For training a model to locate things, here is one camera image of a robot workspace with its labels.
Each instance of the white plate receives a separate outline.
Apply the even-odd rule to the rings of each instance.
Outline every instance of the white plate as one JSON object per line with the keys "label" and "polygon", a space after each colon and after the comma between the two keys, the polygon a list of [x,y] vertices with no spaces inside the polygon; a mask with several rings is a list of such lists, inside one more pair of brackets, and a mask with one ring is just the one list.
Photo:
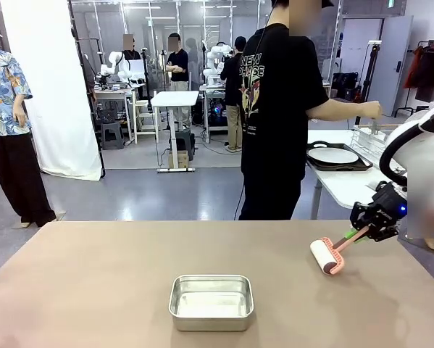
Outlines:
{"label": "white plate", "polygon": [[359,157],[350,151],[335,149],[333,147],[319,147],[311,149],[309,156],[318,161],[326,163],[335,163],[338,165],[345,165],[346,163],[354,163]]}

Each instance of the gray door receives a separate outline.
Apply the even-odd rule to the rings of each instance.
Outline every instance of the gray door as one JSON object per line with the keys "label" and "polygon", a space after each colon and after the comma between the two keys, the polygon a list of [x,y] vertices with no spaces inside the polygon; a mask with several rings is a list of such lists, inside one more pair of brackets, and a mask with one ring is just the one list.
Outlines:
{"label": "gray door", "polygon": [[384,20],[379,54],[377,55],[369,101],[378,100],[383,106],[383,114],[392,116],[406,50],[408,49],[413,16],[392,17]]}

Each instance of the brown table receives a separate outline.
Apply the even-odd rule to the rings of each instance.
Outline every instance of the brown table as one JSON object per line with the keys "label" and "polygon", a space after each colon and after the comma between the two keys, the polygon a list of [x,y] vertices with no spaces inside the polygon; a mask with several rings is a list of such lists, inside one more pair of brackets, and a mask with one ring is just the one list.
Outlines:
{"label": "brown table", "polygon": [[[0,270],[0,348],[434,347],[434,280],[396,239],[346,251],[336,277],[309,243],[346,221],[51,223]],[[182,333],[184,273],[252,282],[241,333]]]}

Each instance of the beige pants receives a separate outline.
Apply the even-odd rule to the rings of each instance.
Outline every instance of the beige pants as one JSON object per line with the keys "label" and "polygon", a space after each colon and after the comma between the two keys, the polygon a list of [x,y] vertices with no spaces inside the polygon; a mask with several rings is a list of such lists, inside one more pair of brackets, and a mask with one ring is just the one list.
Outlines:
{"label": "beige pants", "polygon": [[239,106],[226,106],[228,120],[228,147],[232,150],[243,147],[243,128],[241,125],[241,108]]}
{"label": "beige pants", "polygon": [[[185,81],[172,81],[172,91],[182,92],[188,90],[188,82]],[[183,122],[186,127],[191,126],[191,120],[189,119],[189,107],[170,107],[173,111],[173,117],[178,122]]]}

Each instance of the ceiling light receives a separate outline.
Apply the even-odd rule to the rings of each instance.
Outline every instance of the ceiling light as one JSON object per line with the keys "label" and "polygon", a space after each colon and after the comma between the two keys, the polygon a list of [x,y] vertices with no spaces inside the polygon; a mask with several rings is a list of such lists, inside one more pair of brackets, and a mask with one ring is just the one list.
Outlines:
{"label": "ceiling light", "polygon": [[175,20],[176,17],[146,17],[147,20]]}
{"label": "ceiling light", "polygon": [[126,9],[161,9],[160,6],[125,6]]}

